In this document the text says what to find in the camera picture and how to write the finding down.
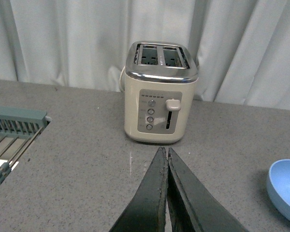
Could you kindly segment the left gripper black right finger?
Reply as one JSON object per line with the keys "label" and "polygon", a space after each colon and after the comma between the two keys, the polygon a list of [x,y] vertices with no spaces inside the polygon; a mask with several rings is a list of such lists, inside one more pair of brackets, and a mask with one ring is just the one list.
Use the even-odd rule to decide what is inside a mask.
{"label": "left gripper black right finger", "polygon": [[168,152],[168,206],[173,232],[246,232],[179,155]]}

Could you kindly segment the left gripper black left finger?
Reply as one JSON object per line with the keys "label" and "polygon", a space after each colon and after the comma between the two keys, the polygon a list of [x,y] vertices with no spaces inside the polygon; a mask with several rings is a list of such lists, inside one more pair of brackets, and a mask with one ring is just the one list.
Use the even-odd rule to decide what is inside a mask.
{"label": "left gripper black left finger", "polygon": [[134,197],[110,231],[165,231],[168,170],[166,149],[159,147]]}

